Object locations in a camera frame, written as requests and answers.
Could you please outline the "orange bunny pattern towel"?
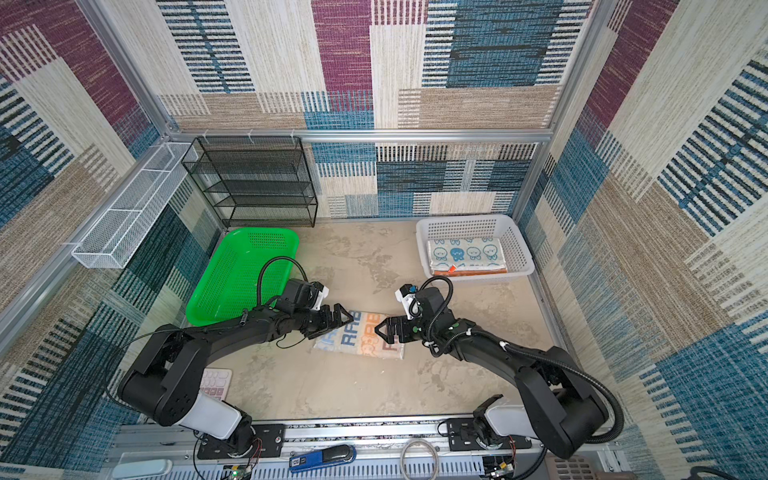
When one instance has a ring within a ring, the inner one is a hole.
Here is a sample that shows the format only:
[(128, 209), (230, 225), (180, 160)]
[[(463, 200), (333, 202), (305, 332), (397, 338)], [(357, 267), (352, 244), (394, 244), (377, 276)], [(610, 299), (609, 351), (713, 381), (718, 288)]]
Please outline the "orange bunny pattern towel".
[(456, 266), (451, 266), (447, 269), (434, 270), (432, 272), (432, 274), (435, 276), (447, 276), (447, 277), (487, 276), (487, 275), (498, 275), (498, 274), (507, 274), (507, 273), (508, 271), (506, 268), (468, 269), (468, 268), (459, 268)]

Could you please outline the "green plastic laundry basket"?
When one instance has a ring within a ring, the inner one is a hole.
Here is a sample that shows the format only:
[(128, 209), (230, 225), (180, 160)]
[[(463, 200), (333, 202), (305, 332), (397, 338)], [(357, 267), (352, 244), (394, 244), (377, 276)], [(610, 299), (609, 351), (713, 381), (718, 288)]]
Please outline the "green plastic laundry basket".
[(280, 294), (294, 265), (277, 261), (260, 277), (274, 257), (294, 258), (300, 244), (296, 232), (285, 228), (240, 228), (218, 245), (186, 307), (187, 321), (208, 326), (238, 317), (244, 309)]

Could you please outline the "blue patterned towel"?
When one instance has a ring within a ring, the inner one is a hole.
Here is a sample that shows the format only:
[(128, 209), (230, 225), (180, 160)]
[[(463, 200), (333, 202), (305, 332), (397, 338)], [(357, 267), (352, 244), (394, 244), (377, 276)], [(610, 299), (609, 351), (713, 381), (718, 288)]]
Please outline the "blue patterned towel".
[(433, 239), (427, 243), (428, 265), (434, 270), (451, 266), (468, 269), (507, 269), (498, 238)]

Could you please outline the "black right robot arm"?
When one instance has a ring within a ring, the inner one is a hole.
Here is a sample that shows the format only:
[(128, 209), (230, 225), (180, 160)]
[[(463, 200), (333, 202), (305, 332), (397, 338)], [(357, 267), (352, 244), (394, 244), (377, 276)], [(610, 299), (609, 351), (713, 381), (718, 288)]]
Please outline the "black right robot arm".
[(451, 356), (487, 369), (519, 392), (535, 437), (567, 459), (584, 444), (613, 441), (623, 432), (625, 414), (618, 398), (580, 369), (559, 347), (547, 351), (507, 341), (449, 308), (453, 282), (433, 276), (398, 291), (402, 316), (374, 328), (387, 344), (418, 341), (435, 358)]

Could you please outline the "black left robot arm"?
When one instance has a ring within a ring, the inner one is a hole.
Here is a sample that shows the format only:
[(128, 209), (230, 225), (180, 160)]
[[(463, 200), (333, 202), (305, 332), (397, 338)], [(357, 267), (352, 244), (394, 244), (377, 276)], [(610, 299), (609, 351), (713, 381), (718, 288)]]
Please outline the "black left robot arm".
[(341, 304), (325, 303), (328, 288), (291, 279), (280, 295), (208, 327), (159, 327), (126, 371), (117, 393), (164, 426), (182, 426), (242, 450), (252, 442), (251, 417), (200, 390), (209, 365), (292, 332), (311, 340), (354, 321)]

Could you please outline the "white plastic basket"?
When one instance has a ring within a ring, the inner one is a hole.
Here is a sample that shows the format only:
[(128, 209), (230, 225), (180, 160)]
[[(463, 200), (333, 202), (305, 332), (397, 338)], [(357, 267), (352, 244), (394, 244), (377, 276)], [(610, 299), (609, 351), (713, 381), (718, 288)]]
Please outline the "white plastic basket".
[(417, 222), (424, 275), (454, 281), (506, 282), (534, 272), (532, 255), (517, 224), (502, 214), (430, 217)]

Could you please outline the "blue black stapler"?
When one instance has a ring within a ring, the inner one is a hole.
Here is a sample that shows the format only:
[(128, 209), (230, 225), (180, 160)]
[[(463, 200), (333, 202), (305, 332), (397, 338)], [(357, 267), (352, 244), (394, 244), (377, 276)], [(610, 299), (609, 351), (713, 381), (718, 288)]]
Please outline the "blue black stapler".
[(289, 459), (288, 469), (291, 474), (325, 469), (352, 463), (357, 450), (350, 444), (340, 444), (320, 450), (293, 455)]

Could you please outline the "white desk calculator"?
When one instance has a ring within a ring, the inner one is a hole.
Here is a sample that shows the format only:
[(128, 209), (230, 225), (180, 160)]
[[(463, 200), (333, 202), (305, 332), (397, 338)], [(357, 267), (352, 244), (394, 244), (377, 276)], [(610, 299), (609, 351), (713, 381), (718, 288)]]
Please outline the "white desk calculator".
[(230, 389), (233, 371), (224, 368), (206, 368), (200, 382), (200, 391), (224, 401)]

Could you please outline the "light blue flat object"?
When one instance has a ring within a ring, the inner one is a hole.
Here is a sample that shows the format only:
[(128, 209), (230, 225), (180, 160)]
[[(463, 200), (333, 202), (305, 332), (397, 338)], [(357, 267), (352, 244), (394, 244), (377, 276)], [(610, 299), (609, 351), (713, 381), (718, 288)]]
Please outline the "light blue flat object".
[(152, 459), (120, 463), (114, 467), (111, 478), (115, 480), (137, 480), (167, 475), (173, 468), (169, 459)]

